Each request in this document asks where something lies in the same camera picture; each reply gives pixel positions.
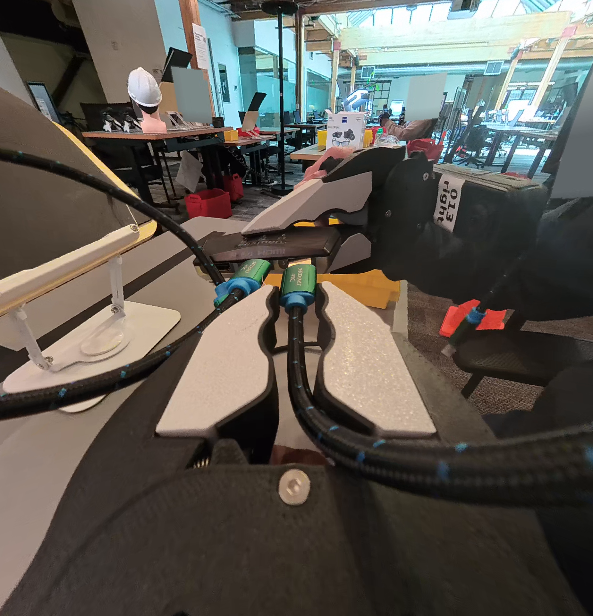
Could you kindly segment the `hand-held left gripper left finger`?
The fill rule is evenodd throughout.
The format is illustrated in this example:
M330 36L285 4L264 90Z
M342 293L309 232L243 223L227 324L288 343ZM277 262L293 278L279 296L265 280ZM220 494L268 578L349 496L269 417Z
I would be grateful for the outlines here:
M161 437L255 438L277 433L278 289L264 285L203 332L156 426Z

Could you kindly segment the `black Fosmon HDMI switch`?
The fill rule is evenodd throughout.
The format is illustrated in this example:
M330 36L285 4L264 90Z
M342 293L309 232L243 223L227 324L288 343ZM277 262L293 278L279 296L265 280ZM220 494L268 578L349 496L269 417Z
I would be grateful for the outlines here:
M339 250L341 236L334 227L291 227L258 235L210 232L199 243L227 277L251 259L264 259L277 271L284 270L291 261L307 258L313 259L315 265L328 266Z

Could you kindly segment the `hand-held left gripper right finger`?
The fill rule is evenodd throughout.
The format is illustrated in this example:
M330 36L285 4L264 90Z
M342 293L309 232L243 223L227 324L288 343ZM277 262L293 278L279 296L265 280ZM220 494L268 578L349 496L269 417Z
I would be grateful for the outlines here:
M424 438L436 427L390 327L329 281L318 286L316 394L327 413L377 438Z

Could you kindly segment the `person's right hand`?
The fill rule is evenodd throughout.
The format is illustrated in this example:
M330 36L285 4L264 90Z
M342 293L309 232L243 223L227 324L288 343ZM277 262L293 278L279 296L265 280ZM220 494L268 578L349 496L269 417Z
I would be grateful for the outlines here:
M355 153L355 149L348 147L332 146L326 149L323 156L305 170L303 179L296 184L294 188L299 188L309 180L323 178L338 166L343 159L349 157L353 153Z

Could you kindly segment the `pink mannequin head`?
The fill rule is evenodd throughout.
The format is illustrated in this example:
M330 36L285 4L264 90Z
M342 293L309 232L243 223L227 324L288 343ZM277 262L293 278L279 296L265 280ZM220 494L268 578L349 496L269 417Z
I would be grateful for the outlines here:
M166 123L161 119L157 106L139 105L139 109L142 113L140 128L143 134L166 134L168 132Z

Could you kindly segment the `wooden post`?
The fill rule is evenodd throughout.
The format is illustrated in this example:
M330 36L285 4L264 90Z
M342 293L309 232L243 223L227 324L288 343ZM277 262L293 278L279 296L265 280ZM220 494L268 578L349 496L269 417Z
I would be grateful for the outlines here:
M201 70L208 88L211 115L215 116L213 89L209 79L209 54L207 35L203 33L198 1L179 1L187 50L192 54L191 68Z

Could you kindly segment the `white tablet stand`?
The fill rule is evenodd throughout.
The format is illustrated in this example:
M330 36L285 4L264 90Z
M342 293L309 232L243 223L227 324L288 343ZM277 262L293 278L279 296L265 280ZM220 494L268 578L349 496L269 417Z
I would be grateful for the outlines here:
M2 88L0 149L56 161L134 196L81 141ZM86 185L0 161L0 317L145 242L156 228Z

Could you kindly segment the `yellow plastic bin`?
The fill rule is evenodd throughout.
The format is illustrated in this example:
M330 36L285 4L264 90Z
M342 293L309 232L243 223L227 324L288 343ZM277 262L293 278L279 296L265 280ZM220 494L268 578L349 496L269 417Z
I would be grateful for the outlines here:
M330 281L363 305L377 309L386 309L390 303L400 299L400 282L389 280L381 270L338 274L330 271L334 259L332 257L328 265L326 259L316 258L319 283Z

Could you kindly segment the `white printed carton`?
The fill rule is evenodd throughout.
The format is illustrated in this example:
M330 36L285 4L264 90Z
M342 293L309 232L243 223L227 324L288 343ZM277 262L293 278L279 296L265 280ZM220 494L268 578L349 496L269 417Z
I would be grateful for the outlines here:
M326 150L331 147L353 150L363 148L367 127L366 112L326 111L326 121Z

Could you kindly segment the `white hard hat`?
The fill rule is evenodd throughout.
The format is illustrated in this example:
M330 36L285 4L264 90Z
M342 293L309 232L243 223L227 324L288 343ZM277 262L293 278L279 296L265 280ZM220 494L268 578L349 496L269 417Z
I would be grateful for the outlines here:
M127 90L139 107L157 108L162 102L162 91L156 79L141 66L130 72Z

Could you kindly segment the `white paper sheet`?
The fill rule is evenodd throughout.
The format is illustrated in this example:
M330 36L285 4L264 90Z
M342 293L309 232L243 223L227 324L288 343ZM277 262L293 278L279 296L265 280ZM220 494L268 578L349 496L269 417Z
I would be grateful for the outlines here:
M202 163L189 151L181 153L176 182L191 193L195 193L202 175Z

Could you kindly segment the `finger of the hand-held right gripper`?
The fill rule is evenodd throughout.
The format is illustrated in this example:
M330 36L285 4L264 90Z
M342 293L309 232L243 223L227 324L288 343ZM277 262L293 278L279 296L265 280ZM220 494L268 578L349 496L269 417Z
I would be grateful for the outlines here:
M328 273L339 273L346 267L369 259L371 256L371 242L362 233L348 236L341 243L336 256L328 266Z
M371 190L371 171L332 182L312 179L257 215L241 233L258 235L279 232L295 222L312 222L334 211L351 214L364 207Z

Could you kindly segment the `person's dark top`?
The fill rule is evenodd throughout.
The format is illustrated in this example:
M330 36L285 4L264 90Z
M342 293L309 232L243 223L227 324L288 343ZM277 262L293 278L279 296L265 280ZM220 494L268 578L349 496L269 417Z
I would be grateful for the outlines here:
M561 371L531 410L483 416L499 438L556 431L593 422L593 360ZM539 509L549 547L573 592L593 615L593 508Z

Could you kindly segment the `black red office chair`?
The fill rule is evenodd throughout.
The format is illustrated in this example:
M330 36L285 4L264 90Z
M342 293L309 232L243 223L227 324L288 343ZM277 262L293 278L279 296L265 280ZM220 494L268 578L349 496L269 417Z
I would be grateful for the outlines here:
M415 153L422 153L428 161L436 164L444 150L443 142L436 142L434 139L415 139L407 143L407 154L412 158Z

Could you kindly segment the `orange traffic cone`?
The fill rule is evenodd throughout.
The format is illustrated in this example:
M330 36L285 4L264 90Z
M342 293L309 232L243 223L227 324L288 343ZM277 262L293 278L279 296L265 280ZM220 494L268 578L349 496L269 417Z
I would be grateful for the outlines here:
M445 338L449 338L454 334L459 324L464 320L465 316L469 314L470 310L479 304L479 300L472 299L466 303L460 305L449 306L444 320L439 329L439 335ZM504 329L504 320L506 318L506 310L493 311L488 309L485 313L485 317L478 324L477 330L498 330Z

